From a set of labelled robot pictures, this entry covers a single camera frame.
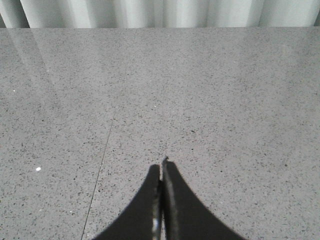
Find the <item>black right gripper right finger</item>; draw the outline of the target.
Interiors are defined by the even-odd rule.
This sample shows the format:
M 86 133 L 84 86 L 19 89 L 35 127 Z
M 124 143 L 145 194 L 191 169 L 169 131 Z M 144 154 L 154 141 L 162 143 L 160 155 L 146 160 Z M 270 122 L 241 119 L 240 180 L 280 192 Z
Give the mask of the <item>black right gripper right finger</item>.
M 198 199 L 176 164 L 162 161 L 162 205 L 167 240 L 242 240 Z

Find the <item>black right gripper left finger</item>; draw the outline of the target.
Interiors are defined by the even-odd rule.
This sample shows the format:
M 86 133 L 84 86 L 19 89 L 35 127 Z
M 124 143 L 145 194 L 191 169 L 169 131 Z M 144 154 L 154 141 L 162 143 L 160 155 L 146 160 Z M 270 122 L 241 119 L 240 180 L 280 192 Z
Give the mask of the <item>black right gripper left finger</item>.
M 160 166 L 150 166 L 140 189 L 96 240 L 159 240 L 162 231 Z

